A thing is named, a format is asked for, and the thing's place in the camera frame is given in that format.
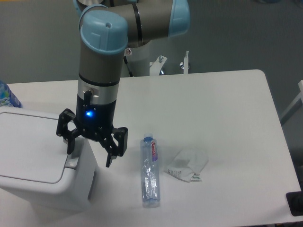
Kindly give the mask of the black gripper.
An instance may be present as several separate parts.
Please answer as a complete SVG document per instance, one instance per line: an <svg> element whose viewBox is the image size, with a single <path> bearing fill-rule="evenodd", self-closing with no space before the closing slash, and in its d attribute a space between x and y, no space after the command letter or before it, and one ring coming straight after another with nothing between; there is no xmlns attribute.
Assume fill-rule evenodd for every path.
<svg viewBox="0 0 303 227"><path fill-rule="evenodd" d="M56 135L67 142L67 154L74 151L75 139L81 135L99 141L107 152L107 168L114 159L122 157L127 149L128 129L113 127L115 107L116 100L106 105L85 105L77 96L76 114L67 108L59 114L57 123ZM68 123L72 121L76 128L70 131Z"/></svg>

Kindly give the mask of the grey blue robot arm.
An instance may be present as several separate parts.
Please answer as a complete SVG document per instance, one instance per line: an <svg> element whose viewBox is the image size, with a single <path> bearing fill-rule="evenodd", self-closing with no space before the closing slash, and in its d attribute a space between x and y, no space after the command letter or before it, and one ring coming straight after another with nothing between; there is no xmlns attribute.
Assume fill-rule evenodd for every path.
<svg viewBox="0 0 303 227"><path fill-rule="evenodd" d="M124 155L128 129L113 118L125 50L151 40L186 33L190 10L186 0L75 0L79 20L80 66L76 110L60 115L56 134L67 142L83 136L107 152L107 166Z"/></svg>

